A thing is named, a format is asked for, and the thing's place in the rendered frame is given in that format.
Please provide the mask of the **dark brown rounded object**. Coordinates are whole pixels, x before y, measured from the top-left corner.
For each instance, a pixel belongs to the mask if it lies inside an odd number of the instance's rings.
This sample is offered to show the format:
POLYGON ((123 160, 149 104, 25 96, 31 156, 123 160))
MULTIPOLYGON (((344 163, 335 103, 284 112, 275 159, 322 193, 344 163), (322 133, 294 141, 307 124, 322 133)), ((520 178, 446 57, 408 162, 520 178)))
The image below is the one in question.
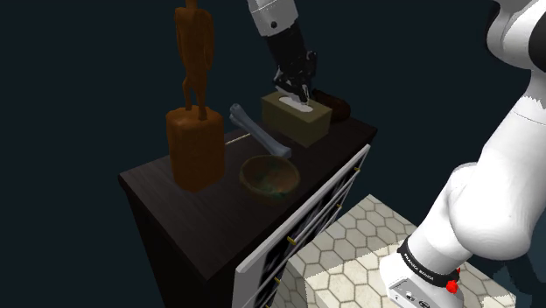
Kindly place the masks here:
POLYGON ((350 117, 351 107, 345 100, 316 88, 314 88, 311 93, 316 102, 323 104, 332 110, 332 123, 342 122, 350 117))

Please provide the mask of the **hexagon patterned robot stand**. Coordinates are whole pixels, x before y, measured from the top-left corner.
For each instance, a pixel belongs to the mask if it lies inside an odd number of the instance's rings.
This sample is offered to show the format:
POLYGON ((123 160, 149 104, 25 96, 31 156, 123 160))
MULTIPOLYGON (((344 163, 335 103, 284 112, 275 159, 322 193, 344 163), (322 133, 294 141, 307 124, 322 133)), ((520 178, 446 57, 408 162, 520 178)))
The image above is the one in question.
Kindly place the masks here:
POLYGON ((415 229, 368 195, 288 261, 273 308, 398 308, 379 264, 415 229))

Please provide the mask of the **dark chest of drawers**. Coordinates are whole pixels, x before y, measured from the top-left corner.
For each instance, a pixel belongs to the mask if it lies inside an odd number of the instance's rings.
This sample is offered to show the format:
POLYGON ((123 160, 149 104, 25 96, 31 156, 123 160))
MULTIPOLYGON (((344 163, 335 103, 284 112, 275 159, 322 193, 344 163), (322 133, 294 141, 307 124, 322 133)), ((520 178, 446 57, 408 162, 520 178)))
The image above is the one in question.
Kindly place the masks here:
POLYGON ((285 202, 267 205, 242 187, 239 171, 265 153, 251 136, 226 145, 225 174, 199 192, 174 182, 171 162, 162 157, 119 174, 165 308, 231 308, 237 266, 298 214, 305 214, 357 162, 377 129, 357 119, 333 124, 326 136, 305 148, 278 132, 271 135, 292 149, 290 161, 301 182, 285 202))

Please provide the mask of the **grey bone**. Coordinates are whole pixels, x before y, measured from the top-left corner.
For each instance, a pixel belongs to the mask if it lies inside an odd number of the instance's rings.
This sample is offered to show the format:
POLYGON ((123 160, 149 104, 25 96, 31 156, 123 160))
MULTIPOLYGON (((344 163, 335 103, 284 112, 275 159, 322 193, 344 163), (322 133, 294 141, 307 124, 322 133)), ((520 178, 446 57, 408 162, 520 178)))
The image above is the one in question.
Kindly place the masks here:
POLYGON ((230 109, 230 121, 246 130, 256 141, 258 141, 270 155, 290 158, 291 157, 291 148, 286 147, 280 144, 276 139, 274 139, 269 133, 263 130, 259 125, 257 125, 245 112, 242 106, 238 103, 234 103, 230 109))

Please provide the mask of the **brown green bowl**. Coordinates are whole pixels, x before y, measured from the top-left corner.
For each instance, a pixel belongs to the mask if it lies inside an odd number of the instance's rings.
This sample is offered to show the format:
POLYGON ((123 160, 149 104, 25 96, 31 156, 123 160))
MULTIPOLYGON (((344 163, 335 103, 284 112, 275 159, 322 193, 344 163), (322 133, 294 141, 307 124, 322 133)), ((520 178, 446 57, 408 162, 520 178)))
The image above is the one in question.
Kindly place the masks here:
POLYGON ((300 173, 287 158, 260 155, 242 164, 239 181, 256 201, 276 205, 285 202, 298 189, 300 173))

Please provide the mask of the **brown wooden figure statue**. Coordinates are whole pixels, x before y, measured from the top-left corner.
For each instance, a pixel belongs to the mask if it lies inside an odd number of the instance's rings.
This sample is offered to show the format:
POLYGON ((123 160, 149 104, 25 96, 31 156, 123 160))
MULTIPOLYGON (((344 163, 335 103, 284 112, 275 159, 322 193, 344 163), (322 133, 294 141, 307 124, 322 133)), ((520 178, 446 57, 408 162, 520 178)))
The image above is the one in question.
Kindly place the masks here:
POLYGON ((208 11, 198 7, 198 0, 185 0, 175 10, 174 21, 178 54, 185 67, 185 106, 166 114, 166 134, 175 183, 196 193, 224 174, 223 117, 206 106, 214 22, 208 11))

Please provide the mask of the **olive tissue box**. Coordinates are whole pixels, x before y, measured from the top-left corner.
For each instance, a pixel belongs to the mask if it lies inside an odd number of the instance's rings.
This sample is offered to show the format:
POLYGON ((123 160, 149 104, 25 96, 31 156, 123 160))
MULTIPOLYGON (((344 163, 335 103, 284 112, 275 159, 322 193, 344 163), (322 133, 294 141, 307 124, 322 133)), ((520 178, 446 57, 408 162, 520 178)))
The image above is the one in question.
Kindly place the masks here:
POLYGON ((263 96, 261 104, 262 121, 305 148, 325 137, 329 131, 333 111, 314 100, 302 104, 274 92, 263 96))

